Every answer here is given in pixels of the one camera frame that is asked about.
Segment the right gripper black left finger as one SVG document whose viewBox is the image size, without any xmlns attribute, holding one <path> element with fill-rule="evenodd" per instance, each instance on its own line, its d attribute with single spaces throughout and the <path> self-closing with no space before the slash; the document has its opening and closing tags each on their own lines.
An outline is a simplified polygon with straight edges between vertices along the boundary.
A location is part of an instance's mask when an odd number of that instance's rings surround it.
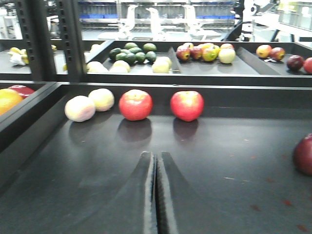
<svg viewBox="0 0 312 234">
<path fill-rule="evenodd" d="M 155 158 L 143 151 L 129 179 L 107 206 L 85 220 L 81 234 L 150 234 Z"/>
</svg>

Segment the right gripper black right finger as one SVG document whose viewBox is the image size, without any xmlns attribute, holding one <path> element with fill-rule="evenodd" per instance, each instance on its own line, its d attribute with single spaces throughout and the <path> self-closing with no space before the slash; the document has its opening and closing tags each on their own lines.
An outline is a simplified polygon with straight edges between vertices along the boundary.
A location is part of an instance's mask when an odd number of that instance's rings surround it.
<svg viewBox="0 0 312 234">
<path fill-rule="evenodd" d="M 189 184 L 169 152 L 156 163 L 159 230 L 162 234 L 231 234 L 230 219 Z"/>
</svg>

